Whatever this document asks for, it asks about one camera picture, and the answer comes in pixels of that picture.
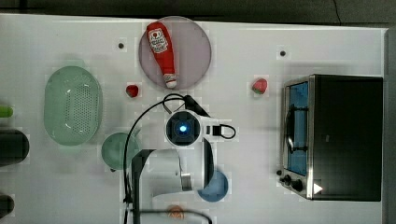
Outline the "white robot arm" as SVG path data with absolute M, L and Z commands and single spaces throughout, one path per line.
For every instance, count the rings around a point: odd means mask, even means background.
M 228 182 L 219 179 L 216 143 L 235 138 L 236 129 L 208 116 L 184 109 L 171 114 L 164 124 L 167 149 L 142 149 L 131 159 L 128 197 L 133 224 L 144 224 L 144 215 L 164 214 L 155 209 L 156 196 L 196 191 L 208 202 L 221 200 Z

